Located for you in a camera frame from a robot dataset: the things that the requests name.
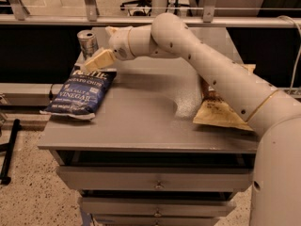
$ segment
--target drawer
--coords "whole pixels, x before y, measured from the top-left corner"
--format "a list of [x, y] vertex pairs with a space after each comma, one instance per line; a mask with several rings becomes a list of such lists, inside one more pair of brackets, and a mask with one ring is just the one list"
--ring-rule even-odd
[[219, 218], [153, 218], [99, 216], [94, 218], [103, 225], [116, 226], [214, 226]]
[[58, 167], [57, 174], [78, 190], [236, 192], [252, 180], [250, 169]]
[[81, 208], [92, 215], [140, 217], [226, 217], [235, 202], [202, 202], [193, 200], [80, 198]]

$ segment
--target blue chip bag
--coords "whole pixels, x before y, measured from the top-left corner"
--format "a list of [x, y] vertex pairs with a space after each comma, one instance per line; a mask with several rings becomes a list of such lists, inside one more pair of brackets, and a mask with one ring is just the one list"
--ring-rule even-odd
[[93, 119], [116, 74], [116, 72], [84, 74], [79, 70], [74, 71], [55, 99], [40, 113], [69, 116], [80, 120]]

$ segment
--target white cable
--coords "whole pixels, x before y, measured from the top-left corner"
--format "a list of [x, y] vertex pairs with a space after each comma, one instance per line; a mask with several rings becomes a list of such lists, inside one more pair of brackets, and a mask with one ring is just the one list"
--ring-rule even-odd
[[[301, 28], [300, 28], [300, 26], [298, 25], [298, 23], [294, 19], [292, 19], [291, 17], [288, 17], [288, 16], [279, 16], [278, 18], [283, 19], [283, 20], [289, 20], [289, 21], [293, 22], [293, 24], [296, 26], [296, 28], [299, 31], [299, 35], [300, 35], [300, 39], [301, 39]], [[293, 65], [293, 75], [292, 75], [291, 85], [290, 85], [290, 89], [289, 89], [289, 94], [291, 94], [291, 91], [292, 91], [292, 88], [293, 88], [293, 82], [294, 82], [294, 78], [295, 78], [295, 72], [297, 70], [297, 65], [298, 65], [298, 62], [299, 62], [299, 59], [300, 59], [300, 55], [301, 55], [301, 41], [300, 41], [299, 52], [298, 52], [296, 61], [295, 61], [294, 65]]]

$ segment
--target silver can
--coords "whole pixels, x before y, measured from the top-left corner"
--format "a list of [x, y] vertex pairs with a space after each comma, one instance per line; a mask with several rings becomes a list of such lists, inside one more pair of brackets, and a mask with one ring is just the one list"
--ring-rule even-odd
[[84, 59], [92, 57], [93, 54], [98, 50], [98, 44], [96, 35], [91, 30], [83, 30], [77, 34], [78, 41], [81, 45], [81, 50]]

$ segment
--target drawer knob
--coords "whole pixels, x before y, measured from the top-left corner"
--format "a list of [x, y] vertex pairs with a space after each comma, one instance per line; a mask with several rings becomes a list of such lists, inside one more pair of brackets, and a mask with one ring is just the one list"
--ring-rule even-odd
[[162, 214], [159, 212], [159, 210], [157, 210], [157, 212], [154, 213], [154, 216], [155, 216], [156, 218], [159, 218], [159, 217], [162, 216]]
[[164, 188], [164, 186], [161, 184], [160, 181], [158, 181], [157, 185], [154, 187], [156, 190], [161, 190]]

